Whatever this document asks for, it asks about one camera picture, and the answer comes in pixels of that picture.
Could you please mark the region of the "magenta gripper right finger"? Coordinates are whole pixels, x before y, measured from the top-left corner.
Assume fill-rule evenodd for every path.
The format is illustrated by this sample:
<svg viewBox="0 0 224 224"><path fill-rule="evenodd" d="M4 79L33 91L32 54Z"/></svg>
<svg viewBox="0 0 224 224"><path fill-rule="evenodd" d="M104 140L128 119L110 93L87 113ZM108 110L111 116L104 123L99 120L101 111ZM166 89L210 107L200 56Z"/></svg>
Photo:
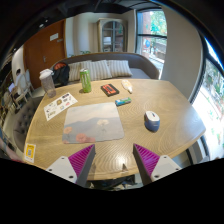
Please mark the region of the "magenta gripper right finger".
<svg viewBox="0 0 224 224"><path fill-rule="evenodd" d="M168 155L159 156L138 144L133 145L133 155L137 163L143 185L148 185L181 170L181 167Z"/></svg>

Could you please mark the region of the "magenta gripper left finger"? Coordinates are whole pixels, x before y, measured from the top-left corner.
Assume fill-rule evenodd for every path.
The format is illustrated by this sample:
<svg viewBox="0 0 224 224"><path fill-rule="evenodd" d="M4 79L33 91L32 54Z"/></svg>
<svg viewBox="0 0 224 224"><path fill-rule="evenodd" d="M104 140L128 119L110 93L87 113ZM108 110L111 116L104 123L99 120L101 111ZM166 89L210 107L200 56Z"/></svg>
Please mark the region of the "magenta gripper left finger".
<svg viewBox="0 0 224 224"><path fill-rule="evenodd" d="M95 145L89 145L69 157L61 156L47 171L74 184L84 187L95 157Z"/></svg>

